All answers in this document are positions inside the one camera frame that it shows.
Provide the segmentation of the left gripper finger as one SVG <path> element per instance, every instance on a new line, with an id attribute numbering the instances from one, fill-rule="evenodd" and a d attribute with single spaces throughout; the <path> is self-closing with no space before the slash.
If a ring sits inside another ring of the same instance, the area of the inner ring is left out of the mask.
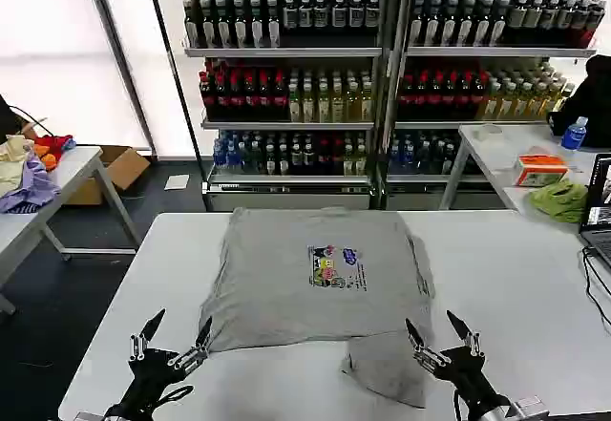
<path id="1" fill-rule="evenodd" d="M 165 314 L 165 309 L 161 309 L 153 318 L 149 319 L 143 326 L 139 334 L 132 334 L 130 337 L 131 353 L 129 362 L 141 361 L 144 359 L 145 350 L 149 342 L 155 336 L 158 327 Z"/>
<path id="2" fill-rule="evenodd" d="M 209 317 L 201 328 L 195 344 L 184 353 L 168 361 L 168 366 L 175 370 L 195 370 L 208 358 L 208 343 L 213 318 Z"/>

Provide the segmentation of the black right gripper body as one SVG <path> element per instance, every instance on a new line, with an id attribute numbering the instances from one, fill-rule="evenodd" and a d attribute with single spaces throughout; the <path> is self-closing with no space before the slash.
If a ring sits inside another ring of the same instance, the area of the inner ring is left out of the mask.
<path id="1" fill-rule="evenodd" d="M 438 353 L 445 360 L 445 366 L 433 376 L 454 385 L 453 408 L 454 414 L 460 415 L 460 401 L 467 407 L 468 415 L 486 415 L 501 407 L 510 407 L 510 401 L 495 391 L 483 373 L 484 358 L 471 355 L 451 360 L 446 351 Z"/>

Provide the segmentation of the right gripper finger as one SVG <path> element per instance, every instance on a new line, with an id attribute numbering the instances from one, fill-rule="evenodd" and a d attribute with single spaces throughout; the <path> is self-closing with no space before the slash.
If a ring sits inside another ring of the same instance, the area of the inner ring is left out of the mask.
<path id="1" fill-rule="evenodd" d="M 469 326 L 451 311 L 447 310 L 446 313 L 454 331 L 462 342 L 462 346 L 448 349 L 446 356 L 451 360 L 467 355 L 484 358 L 485 353 L 481 349 L 480 334 L 472 332 Z"/>
<path id="2" fill-rule="evenodd" d="M 445 360 L 441 355 L 426 346 L 417 328 L 409 318 L 405 319 L 405 324 L 413 347 L 413 358 L 425 371 L 430 374 L 436 374 L 445 366 Z"/>

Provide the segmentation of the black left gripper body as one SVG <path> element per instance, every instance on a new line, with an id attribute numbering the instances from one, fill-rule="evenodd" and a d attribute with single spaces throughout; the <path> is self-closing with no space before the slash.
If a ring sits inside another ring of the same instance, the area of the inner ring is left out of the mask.
<path id="1" fill-rule="evenodd" d="M 178 402 L 192 392 L 191 385 L 165 390 L 186 378 L 185 370 L 175 370 L 168 361 L 179 356 L 175 351 L 147 348 L 144 359 L 130 362 L 134 379 L 121 400 L 108 408 L 106 417 L 152 417 L 154 411 L 170 402 Z"/>

